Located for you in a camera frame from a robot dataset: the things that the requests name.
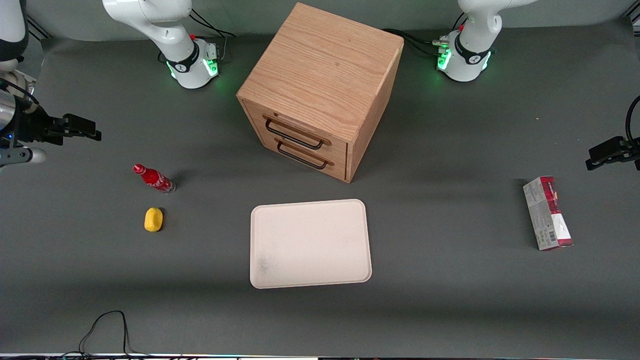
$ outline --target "red and white box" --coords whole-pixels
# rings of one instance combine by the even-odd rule
[[[540,251],[573,245],[569,229],[558,208],[553,176],[541,176],[522,187]]]

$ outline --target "wooden cabinet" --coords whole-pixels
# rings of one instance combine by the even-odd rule
[[[401,37],[298,3],[237,97],[267,149],[349,183],[402,48]]]

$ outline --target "coca-cola bottle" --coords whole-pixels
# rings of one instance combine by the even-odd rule
[[[169,195],[175,191],[175,184],[164,175],[160,174],[158,170],[146,168],[140,164],[135,164],[133,166],[133,171],[140,175],[140,177],[142,177],[142,181],[147,185],[161,193]]]

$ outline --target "table surface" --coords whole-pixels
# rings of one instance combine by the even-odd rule
[[[637,95],[627,20],[505,29],[471,83],[407,46],[351,184],[253,132],[235,94],[270,38],[229,40],[220,77],[198,90],[149,41],[46,44],[35,95],[103,138],[43,145],[46,163],[0,175],[0,352],[73,350],[121,309],[133,347],[153,353],[640,356],[640,174],[584,165],[624,134]],[[138,162],[177,191],[147,188]],[[571,248],[536,248],[521,186],[542,175],[556,176]],[[255,206],[351,198],[367,206],[369,281],[251,286]],[[152,206],[166,212],[160,233],[143,228]],[[119,352],[121,336],[105,318],[87,349]]]

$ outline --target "white tray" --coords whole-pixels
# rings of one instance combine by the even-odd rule
[[[251,212],[250,274],[258,289],[369,280],[364,203],[350,199],[256,207]]]

